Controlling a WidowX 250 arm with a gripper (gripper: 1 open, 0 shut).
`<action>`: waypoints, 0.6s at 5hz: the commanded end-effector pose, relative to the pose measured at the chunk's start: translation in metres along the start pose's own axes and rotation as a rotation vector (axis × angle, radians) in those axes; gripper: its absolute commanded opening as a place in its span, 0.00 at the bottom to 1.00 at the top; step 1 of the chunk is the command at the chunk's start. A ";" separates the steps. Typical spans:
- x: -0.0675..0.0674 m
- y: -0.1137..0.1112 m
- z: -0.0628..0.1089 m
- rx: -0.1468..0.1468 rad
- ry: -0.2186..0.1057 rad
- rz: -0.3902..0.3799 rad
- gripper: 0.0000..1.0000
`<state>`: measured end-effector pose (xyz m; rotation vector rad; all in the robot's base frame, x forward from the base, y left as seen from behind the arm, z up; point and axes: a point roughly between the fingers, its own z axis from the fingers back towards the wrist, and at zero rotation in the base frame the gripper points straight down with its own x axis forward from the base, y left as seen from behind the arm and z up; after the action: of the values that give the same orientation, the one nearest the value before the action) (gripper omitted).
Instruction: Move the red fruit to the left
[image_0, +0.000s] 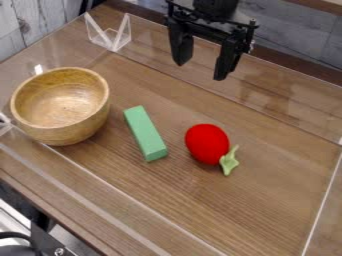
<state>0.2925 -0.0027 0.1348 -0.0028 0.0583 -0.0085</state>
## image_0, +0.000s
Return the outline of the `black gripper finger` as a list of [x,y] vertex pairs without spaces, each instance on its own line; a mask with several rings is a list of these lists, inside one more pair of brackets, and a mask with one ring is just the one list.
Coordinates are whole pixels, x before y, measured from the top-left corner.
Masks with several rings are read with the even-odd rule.
[[172,59],[176,65],[182,66],[192,58],[194,37],[187,25],[174,18],[167,19],[167,26]]
[[244,43],[236,37],[227,37],[222,42],[220,53],[216,58],[214,79],[222,81],[227,75],[235,71]]

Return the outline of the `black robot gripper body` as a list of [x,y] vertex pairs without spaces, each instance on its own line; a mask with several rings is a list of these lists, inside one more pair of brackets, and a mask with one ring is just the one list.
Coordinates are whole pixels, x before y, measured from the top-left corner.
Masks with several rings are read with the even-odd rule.
[[168,17],[192,26],[207,40],[236,37],[244,43],[243,52],[253,48],[254,31],[259,24],[238,10],[239,0],[166,0]]

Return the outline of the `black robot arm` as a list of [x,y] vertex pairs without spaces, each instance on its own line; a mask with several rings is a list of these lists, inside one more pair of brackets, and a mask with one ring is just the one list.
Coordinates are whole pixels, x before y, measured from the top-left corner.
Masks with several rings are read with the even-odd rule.
[[239,0],[166,0],[168,39],[174,62],[182,66],[192,58],[194,38],[220,45],[214,79],[222,81],[235,71],[240,57],[253,51],[257,20],[238,10]]

